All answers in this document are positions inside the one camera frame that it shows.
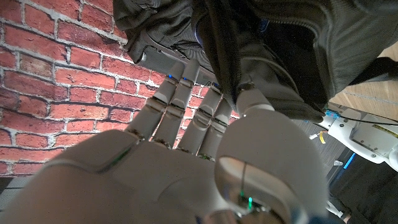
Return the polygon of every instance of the wall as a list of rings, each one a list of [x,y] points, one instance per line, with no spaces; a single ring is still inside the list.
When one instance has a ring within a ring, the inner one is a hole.
[[[33,174],[95,133],[124,129],[162,83],[127,56],[112,13],[111,0],[0,2],[0,175]],[[206,91],[195,86],[178,138]]]

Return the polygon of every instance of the blue light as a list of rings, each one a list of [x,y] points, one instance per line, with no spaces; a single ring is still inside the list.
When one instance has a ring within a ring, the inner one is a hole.
[[[355,153],[348,159],[347,163],[344,165],[343,169],[347,169],[348,165],[351,163],[351,161],[354,159]]]

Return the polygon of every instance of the black backpack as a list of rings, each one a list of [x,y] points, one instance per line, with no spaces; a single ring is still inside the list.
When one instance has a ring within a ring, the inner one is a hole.
[[[397,1],[114,0],[113,5],[136,64],[167,73],[176,60],[195,58],[201,65],[197,82],[220,84],[232,107],[247,79],[277,111],[319,122],[328,100],[346,86],[398,74],[397,62],[377,57],[398,40]],[[243,57],[252,61],[242,63]],[[247,77],[268,67],[274,76]],[[274,77],[278,80],[269,84]],[[299,97],[287,97],[277,85]]]

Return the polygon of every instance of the white robotic hand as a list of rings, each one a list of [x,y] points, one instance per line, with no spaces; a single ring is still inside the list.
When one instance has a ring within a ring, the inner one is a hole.
[[[172,145],[199,64],[176,64],[125,132],[100,133],[35,175],[1,223],[308,223],[326,215],[315,146],[246,85],[241,119],[213,86]],[[150,139],[158,126],[154,137]]]

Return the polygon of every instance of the bag strap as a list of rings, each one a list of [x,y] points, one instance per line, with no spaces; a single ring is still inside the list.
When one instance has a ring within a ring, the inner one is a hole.
[[[381,82],[398,80],[398,62],[389,57],[376,58],[354,81],[349,85],[363,82]]]

